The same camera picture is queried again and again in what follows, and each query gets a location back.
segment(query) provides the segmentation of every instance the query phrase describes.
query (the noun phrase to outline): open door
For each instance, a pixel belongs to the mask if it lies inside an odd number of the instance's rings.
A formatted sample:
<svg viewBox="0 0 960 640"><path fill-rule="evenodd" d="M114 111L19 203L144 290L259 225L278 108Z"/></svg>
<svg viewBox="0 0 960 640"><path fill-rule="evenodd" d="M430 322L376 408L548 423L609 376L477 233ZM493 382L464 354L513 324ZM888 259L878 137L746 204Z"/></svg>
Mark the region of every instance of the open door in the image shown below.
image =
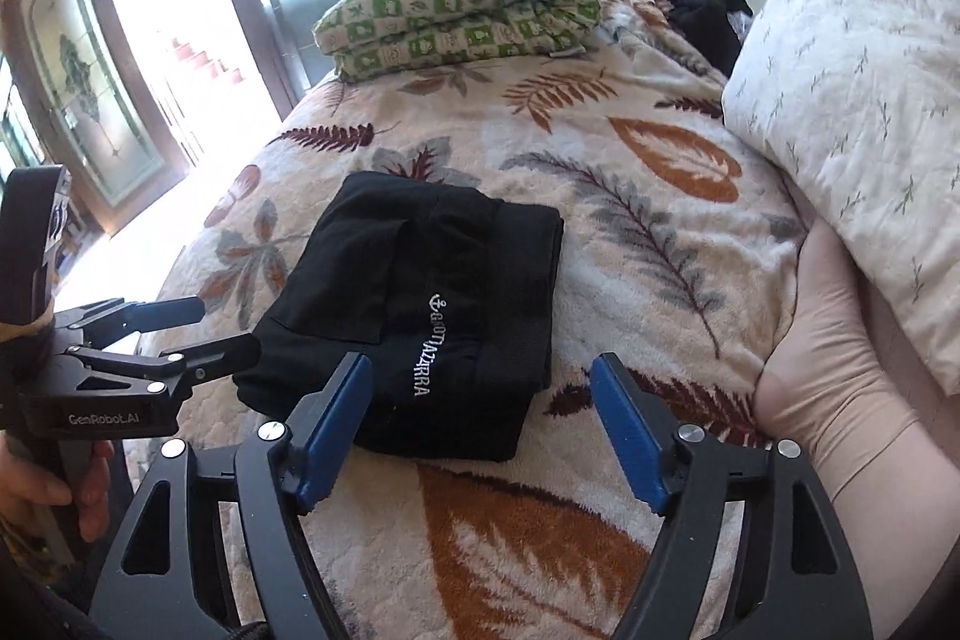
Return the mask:
<svg viewBox="0 0 960 640"><path fill-rule="evenodd" d="M6 0L3 28L37 135L104 231L115 234L184 179L188 159L112 0Z"/></svg>

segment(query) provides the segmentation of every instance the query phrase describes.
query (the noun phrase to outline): silver screw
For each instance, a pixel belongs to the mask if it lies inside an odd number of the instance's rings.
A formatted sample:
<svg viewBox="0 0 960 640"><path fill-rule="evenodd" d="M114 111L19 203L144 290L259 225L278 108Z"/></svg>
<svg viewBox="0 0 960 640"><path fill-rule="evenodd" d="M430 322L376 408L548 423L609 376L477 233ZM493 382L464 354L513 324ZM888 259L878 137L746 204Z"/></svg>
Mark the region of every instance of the silver screw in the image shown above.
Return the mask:
<svg viewBox="0 0 960 640"><path fill-rule="evenodd" d="M683 442L703 442L704 437L707 437L703 429L692 423L683 424L680 429L677 429L677 434L680 434Z"/></svg>
<svg viewBox="0 0 960 640"><path fill-rule="evenodd" d="M175 437L174 439L168 439L163 443L163 447L160 448L160 453L162 453L163 458L176 458L181 453L184 453L186 450L186 443Z"/></svg>
<svg viewBox="0 0 960 640"><path fill-rule="evenodd" d="M283 437L287 428L280 421L267 421L263 426L256 430L256 435L267 442L273 442L275 439Z"/></svg>
<svg viewBox="0 0 960 640"><path fill-rule="evenodd" d="M800 446L792 439L781 439L781 441L776 444L776 450L781 453L781 456L786 456L786 458L797 458L797 456L800 456Z"/></svg>

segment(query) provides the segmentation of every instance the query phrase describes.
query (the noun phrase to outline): green checkered pillow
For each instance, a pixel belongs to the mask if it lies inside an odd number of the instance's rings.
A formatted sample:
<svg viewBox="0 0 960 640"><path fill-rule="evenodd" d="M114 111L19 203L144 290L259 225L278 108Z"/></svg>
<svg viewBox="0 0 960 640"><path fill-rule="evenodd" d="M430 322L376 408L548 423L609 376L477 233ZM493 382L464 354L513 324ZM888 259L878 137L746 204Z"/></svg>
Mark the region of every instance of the green checkered pillow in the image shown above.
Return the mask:
<svg viewBox="0 0 960 640"><path fill-rule="evenodd" d="M576 47L597 0L342 0L313 29L337 73L378 74Z"/></svg>

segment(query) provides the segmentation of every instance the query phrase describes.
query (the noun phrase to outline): bed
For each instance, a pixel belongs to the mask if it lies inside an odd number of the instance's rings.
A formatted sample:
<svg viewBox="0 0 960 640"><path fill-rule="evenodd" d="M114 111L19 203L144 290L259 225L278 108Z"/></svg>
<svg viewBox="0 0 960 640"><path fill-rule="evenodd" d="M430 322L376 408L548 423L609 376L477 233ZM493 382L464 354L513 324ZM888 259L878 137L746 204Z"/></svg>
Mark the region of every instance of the bed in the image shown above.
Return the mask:
<svg viewBox="0 0 960 640"><path fill-rule="evenodd" d="M354 638L602 638L643 573L659 519L632 498L584 372L616 351L678 418L765 444L751 395L791 323L805 235L779 172L728 132L725 79L653 0L600 0L584 51L381 76L330 77L286 119L186 247L161 298L200 295L161 350L253 327L344 177L377 170L556 207L565 237L553 370L517 456L408 461L353 448L304 518ZM197 446L261 416L229 379L181 410ZM160 442L128 443L134 480ZM241 617L258 617L235 509L223 510ZM695 637L723 611L740 509L728 506Z"/></svg>

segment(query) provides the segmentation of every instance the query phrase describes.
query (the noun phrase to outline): floral blanket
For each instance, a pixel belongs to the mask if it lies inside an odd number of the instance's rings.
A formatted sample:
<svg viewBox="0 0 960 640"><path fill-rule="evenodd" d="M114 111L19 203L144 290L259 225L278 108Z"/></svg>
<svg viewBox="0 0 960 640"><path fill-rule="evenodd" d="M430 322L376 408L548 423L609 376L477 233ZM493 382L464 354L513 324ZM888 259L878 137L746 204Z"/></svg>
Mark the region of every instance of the floral blanket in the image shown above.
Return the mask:
<svg viewBox="0 0 960 640"><path fill-rule="evenodd" d="M586 368L616 351L678 418L737 443L761 435L755 380L790 325L802 225L779 176L723 126L723 78L651 0L601 0L577 58L515 57L328 80L243 169L179 258L165 297L203 297L203 322L144 338L156 353L251 328L283 287L349 172L473 186L560 210L553 378L512 461L425 462L354 448L304 518L355 638L608 637L659 519L632 498ZM229 379L199 386L181 434L218 446L259 416ZM142 475L157 444L138 443ZM235 509L224 511L241 615L258 603ZM731 506L694 636L723 610Z"/></svg>

